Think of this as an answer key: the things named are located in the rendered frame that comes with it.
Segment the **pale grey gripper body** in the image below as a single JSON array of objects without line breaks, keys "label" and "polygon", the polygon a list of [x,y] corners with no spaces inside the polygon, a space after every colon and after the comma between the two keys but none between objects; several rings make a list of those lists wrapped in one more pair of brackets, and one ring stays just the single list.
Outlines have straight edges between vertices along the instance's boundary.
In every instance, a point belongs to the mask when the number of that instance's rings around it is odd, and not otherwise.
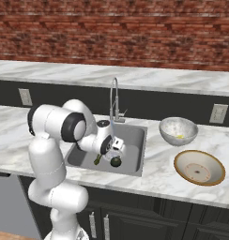
[{"label": "pale grey gripper body", "polygon": [[103,158],[105,160],[111,160],[112,158],[116,158],[116,157],[122,158],[125,154],[126,154],[125,150],[112,148],[103,156]]}]

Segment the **grey steel sink basin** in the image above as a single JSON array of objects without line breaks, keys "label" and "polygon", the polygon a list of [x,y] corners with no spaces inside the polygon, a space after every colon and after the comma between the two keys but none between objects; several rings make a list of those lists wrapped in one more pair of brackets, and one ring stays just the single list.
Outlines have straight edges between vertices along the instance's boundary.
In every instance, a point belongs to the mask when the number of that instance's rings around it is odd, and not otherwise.
[{"label": "grey steel sink basin", "polygon": [[65,157],[66,165],[69,167],[140,177],[143,171],[146,133],[147,127],[114,124],[114,135],[124,141],[126,149],[125,155],[121,158],[121,165],[118,167],[113,167],[105,157],[102,157],[99,164],[95,165],[94,161],[97,155],[79,150],[75,144],[71,146]]}]

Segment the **silver sink faucet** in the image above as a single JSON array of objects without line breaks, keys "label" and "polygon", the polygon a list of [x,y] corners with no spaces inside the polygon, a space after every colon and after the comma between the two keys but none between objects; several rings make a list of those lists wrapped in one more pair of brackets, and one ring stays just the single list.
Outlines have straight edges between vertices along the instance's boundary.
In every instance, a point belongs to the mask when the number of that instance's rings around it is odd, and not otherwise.
[{"label": "silver sink faucet", "polygon": [[110,88],[110,120],[116,123],[124,123],[125,113],[119,111],[119,95],[118,95],[118,80],[116,77],[112,79]]}]

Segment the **grey speckled bowl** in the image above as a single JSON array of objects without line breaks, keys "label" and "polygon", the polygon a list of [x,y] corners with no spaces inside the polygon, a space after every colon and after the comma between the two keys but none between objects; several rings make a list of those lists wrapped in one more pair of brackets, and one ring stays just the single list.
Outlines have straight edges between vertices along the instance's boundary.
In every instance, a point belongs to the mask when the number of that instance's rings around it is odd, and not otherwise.
[{"label": "grey speckled bowl", "polygon": [[[159,130],[161,137],[173,146],[189,144],[198,135],[197,125],[182,117],[168,117],[161,120]],[[184,135],[184,139],[178,139],[177,135]]]}]

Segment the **beige bowl with brown rim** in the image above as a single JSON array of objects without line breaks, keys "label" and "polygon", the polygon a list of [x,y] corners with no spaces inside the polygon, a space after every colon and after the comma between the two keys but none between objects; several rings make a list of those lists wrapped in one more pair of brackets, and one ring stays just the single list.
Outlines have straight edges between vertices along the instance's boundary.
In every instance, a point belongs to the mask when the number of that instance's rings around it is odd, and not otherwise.
[{"label": "beige bowl with brown rim", "polygon": [[225,168],[209,153],[185,150],[175,156],[176,172],[185,180],[199,186],[216,186],[225,178]]}]

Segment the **round dark green squash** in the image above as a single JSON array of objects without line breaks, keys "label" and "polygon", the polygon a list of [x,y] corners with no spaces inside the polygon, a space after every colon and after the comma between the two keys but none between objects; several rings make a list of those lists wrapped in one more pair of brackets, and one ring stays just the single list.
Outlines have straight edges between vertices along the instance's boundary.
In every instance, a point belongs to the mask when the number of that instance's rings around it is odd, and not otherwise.
[{"label": "round dark green squash", "polygon": [[119,167],[121,165],[122,161],[120,157],[113,157],[110,161],[110,164],[113,167]]}]

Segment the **narrow dark cupboard door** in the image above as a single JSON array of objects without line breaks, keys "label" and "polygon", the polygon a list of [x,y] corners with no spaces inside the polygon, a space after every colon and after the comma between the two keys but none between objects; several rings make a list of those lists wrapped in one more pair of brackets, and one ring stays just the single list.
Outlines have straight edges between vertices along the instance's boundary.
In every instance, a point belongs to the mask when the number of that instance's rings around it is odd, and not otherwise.
[{"label": "narrow dark cupboard door", "polygon": [[[92,238],[90,231],[89,215],[94,212],[96,220],[97,238]],[[100,209],[95,204],[89,204],[81,213],[77,215],[80,225],[86,231],[90,240],[103,240],[102,227],[100,221]]]}]

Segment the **wide dark cupboard door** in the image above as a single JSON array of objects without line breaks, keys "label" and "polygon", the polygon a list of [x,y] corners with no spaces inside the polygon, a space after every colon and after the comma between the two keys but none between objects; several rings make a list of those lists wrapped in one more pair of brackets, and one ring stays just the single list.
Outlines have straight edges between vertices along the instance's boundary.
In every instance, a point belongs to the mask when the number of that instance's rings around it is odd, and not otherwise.
[{"label": "wide dark cupboard door", "polygon": [[111,240],[182,240],[189,213],[181,208],[160,213],[104,204],[109,215]]}]

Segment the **grey dishwasher front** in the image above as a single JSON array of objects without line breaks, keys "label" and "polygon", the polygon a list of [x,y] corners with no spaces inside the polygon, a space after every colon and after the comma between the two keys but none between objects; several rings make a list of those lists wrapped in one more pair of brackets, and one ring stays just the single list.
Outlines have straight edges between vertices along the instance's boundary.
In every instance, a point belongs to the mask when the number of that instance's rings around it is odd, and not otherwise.
[{"label": "grey dishwasher front", "polygon": [[41,239],[18,177],[3,172],[0,172],[0,232]]}]

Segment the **grey wall outlet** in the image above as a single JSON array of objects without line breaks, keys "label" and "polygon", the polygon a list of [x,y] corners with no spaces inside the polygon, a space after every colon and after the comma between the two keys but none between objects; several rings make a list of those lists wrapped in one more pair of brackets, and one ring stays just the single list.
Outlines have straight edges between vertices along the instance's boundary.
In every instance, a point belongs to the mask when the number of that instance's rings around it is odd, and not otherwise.
[{"label": "grey wall outlet", "polygon": [[32,98],[28,89],[19,88],[22,104],[24,106],[32,106]]},{"label": "grey wall outlet", "polygon": [[209,122],[222,124],[227,113],[227,110],[228,110],[227,104],[214,104]]}]

